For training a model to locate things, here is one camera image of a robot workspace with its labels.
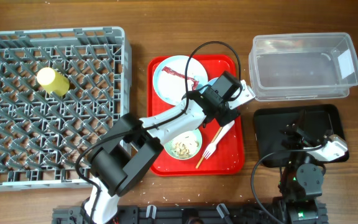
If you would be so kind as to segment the light blue bowl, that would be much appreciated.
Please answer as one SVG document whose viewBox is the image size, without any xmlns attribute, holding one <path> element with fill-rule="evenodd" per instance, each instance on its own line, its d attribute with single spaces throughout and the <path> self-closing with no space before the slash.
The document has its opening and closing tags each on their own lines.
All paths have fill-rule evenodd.
<svg viewBox="0 0 358 224">
<path fill-rule="evenodd" d="M 213 78 L 211 79 L 207 84 L 206 86 L 209 87 L 209 86 L 213 86 L 213 84 L 216 82 L 217 78 Z"/>
</svg>

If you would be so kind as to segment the yellow plastic cup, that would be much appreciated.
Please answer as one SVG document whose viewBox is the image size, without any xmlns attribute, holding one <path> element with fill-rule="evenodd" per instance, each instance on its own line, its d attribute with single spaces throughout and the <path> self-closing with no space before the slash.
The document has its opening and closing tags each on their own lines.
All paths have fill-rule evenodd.
<svg viewBox="0 0 358 224">
<path fill-rule="evenodd" d="M 63 96 L 70 88 L 68 79 L 50 67 L 40 69 L 36 78 L 37 82 L 48 94 L 54 92 L 58 96 Z"/>
</svg>

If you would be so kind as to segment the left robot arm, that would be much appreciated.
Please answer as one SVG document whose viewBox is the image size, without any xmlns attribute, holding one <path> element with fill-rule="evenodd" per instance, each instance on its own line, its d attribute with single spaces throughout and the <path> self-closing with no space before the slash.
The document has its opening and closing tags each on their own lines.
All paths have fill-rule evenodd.
<svg viewBox="0 0 358 224">
<path fill-rule="evenodd" d="M 85 151 L 91 164 L 93 194 L 85 203 L 90 223 L 107 223 L 119 199 L 140 182 L 163 146 L 187 131 L 215 120 L 225 126 L 239 117 L 238 107 L 254 94 L 244 80 L 224 72 L 212 85 L 187 90 L 182 101 L 158 115 L 136 118 L 128 113 Z"/>
</svg>

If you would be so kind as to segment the red snack wrapper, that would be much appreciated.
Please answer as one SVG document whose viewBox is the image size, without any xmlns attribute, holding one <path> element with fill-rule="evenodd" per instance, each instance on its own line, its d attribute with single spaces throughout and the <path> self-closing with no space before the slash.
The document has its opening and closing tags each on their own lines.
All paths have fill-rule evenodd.
<svg viewBox="0 0 358 224">
<path fill-rule="evenodd" d="M 183 78 L 183 79 L 186 78 L 187 80 L 189 80 L 189 81 L 191 82 L 191 89 L 192 89 L 192 90 L 196 90 L 196 87 L 197 87 L 198 84 L 199 84 L 199 81 L 198 81 L 198 80 L 196 80 L 196 79 L 194 79 L 194 78 L 191 78 L 191 77 L 185 77 L 185 76 L 182 75 L 181 73 L 178 73 L 178 72 L 172 70 L 171 68 L 169 68 L 169 67 L 167 67 L 167 66 L 163 67 L 163 68 L 162 68 L 162 71 L 163 71 L 163 72 L 167 72 L 167 73 L 170 74 L 170 75 L 178 76 L 178 77 Z"/>
</svg>

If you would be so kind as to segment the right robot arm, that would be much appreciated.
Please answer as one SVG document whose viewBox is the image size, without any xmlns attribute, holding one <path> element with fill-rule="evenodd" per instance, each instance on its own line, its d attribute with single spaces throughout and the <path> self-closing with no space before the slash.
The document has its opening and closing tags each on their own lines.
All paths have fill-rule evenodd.
<svg viewBox="0 0 358 224">
<path fill-rule="evenodd" d="M 319 139 L 304 131 L 300 124 L 289 124 L 282 133 L 288 136 L 282 145 L 290 152 L 279 183 L 283 222 L 320 223 L 316 198 L 323 193 L 323 171 L 310 153 L 323 145 Z"/>
</svg>

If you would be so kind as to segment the white napkin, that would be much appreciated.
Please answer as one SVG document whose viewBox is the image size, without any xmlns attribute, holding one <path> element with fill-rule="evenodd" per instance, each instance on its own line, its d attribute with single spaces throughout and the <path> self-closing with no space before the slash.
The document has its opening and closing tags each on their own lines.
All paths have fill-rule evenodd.
<svg viewBox="0 0 358 224">
<path fill-rule="evenodd" d="M 185 94 L 185 79 L 174 75 L 161 75 L 157 87 L 164 102 L 177 105 Z"/>
</svg>

